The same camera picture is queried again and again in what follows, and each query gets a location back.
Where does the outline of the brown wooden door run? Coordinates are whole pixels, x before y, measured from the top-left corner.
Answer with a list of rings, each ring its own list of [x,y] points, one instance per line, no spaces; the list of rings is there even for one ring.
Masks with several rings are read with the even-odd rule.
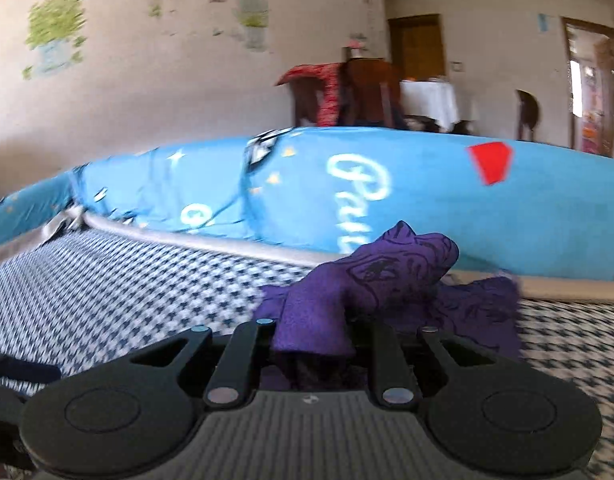
[[[392,63],[401,79],[426,81],[447,76],[441,16],[390,18]]]

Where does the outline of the blue printed sofa back cover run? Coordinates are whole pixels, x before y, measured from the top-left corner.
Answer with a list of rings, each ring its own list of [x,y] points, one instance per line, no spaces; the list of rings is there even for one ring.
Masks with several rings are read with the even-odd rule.
[[[459,267],[614,282],[614,159],[384,128],[270,130],[72,168],[0,200],[0,245],[59,212],[347,255],[398,221]]]

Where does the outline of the red patterned cloth on chair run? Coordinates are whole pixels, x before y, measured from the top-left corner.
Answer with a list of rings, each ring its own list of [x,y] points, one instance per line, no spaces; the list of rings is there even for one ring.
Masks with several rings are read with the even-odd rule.
[[[334,127],[339,122],[339,63],[301,64],[277,81],[287,84],[293,99],[294,127],[303,122]]]

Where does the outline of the white clothed dining table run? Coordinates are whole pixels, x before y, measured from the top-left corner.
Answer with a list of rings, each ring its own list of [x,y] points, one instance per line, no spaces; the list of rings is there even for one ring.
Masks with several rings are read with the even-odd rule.
[[[400,82],[400,91],[403,114],[427,131],[476,133],[473,94],[463,84],[444,79],[405,79]]]

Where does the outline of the purple floral garment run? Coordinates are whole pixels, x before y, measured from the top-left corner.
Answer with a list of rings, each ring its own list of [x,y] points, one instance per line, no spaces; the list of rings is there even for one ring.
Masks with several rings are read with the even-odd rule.
[[[520,357],[520,291],[504,275],[466,285],[443,278],[458,245],[439,233],[415,233],[400,221],[351,255],[322,263],[287,286],[266,286],[253,314],[275,321],[271,362],[260,388],[271,391],[358,390],[368,345],[351,335],[356,320],[379,321],[411,336],[432,326],[500,356]]]

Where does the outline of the dark wooden chair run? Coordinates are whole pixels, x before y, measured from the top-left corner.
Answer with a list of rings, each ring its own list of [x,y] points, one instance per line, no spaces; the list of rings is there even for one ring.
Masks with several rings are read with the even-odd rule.
[[[540,122],[540,105],[531,93],[517,89],[518,97],[518,123],[516,140],[534,142],[536,129]]]
[[[400,79],[392,63],[351,58],[339,64],[339,122],[334,127],[408,128]]]

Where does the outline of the houndstooth sofa seat cover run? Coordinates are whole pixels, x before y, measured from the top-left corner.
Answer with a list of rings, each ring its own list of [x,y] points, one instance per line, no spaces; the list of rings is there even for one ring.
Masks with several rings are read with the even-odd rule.
[[[60,368],[0,422],[0,479],[614,479],[614,299],[516,281],[520,357],[432,326],[396,333],[419,400],[257,388],[204,391],[266,286],[339,259],[258,244],[149,240],[66,211],[0,248],[0,353]],[[260,352],[260,378],[271,341]]]

